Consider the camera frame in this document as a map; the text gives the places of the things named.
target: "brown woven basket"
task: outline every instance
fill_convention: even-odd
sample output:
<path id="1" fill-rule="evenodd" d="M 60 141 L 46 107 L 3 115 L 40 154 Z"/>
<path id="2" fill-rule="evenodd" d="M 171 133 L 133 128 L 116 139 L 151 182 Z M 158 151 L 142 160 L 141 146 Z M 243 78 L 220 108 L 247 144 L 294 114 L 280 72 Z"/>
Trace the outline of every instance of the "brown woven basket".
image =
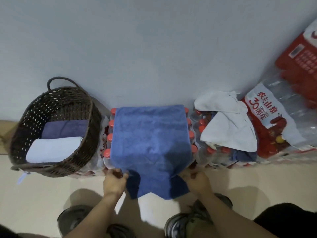
<path id="1" fill-rule="evenodd" d="M 51 81 L 64 79 L 76 87 L 50 88 Z M 37 172 L 48 177 L 63 177 L 80 170 L 97 150 L 101 114 L 91 96 L 69 78 L 54 77 L 47 82 L 48 91 L 38 96 L 25 110 L 10 145 L 13 170 Z M 57 120 L 84 120 L 89 124 L 85 137 L 74 153 L 58 163 L 32 164 L 26 161 L 32 142 L 41 138 L 44 125 Z"/>

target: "tile floor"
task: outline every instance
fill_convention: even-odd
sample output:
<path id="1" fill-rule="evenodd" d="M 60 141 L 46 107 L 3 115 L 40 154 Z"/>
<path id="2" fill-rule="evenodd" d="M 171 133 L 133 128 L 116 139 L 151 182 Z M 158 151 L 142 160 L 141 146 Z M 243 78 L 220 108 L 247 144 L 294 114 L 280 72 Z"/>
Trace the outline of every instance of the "tile floor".
<path id="1" fill-rule="evenodd" d="M 317 164 L 262 165 L 253 168 L 207 171 L 215 192 L 227 195 L 233 209 L 253 219 L 265 208 L 291 202 L 317 211 Z M 70 205 L 95 205 L 102 195 L 102 177 L 48 178 L 38 174 L 17 185 L 21 172 L 10 170 L 7 156 L 0 156 L 0 224 L 16 232 L 60 237 L 56 219 Z M 195 197 L 163 200 L 147 194 L 119 200 L 113 222 L 133 228 L 138 238 L 164 237 L 167 219 L 188 210 Z"/>

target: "person's left hand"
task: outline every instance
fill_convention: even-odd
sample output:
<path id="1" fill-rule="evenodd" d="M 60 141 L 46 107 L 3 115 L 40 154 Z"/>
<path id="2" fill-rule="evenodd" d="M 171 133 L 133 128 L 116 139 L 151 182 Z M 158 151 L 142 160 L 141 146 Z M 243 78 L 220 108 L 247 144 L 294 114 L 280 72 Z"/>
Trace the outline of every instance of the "person's left hand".
<path id="1" fill-rule="evenodd" d="M 122 196 L 129 175 L 125 173 L 121 178 L 118 178 L 117 174 L 120 173 L 120 169 L 108 170 L 105 180 L 103 181 L 104 197 L 109 194 L 114 194 L 116 195 L 117 199 L 119 199 Z"/>

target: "person's left arm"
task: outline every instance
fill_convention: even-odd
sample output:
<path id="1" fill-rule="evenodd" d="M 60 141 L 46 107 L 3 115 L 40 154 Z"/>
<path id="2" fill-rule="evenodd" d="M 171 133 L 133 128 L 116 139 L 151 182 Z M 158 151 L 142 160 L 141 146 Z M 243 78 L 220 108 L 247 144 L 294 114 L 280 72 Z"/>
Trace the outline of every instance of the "person's left arm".
<path id="1" fill-rule="evenodd" d="M 113 172 L 119 171 L 119 169 L 111 169 L 108 171 L 103 182 L 104 196 L 102 200 L 75 229 L 65 236 L 65 238 L 105 237 L 111 214 L 123 194 L 126 181 L 129 177 L 128 174 L 124 174 L 122 178 L 118 179 Z"/>

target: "basket tag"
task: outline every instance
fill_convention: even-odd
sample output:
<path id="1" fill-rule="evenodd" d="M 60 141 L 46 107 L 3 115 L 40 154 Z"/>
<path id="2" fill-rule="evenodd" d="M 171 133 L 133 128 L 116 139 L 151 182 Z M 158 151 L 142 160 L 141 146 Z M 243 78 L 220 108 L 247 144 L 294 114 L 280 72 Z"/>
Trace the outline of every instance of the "basket tag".
<path id="1" fill-rule="evenodd" d="M 30 172 L 23 172 L 23 174 L 18 179 L 17 185 L 21 184 L 27 175 L 31 174 Z"/>

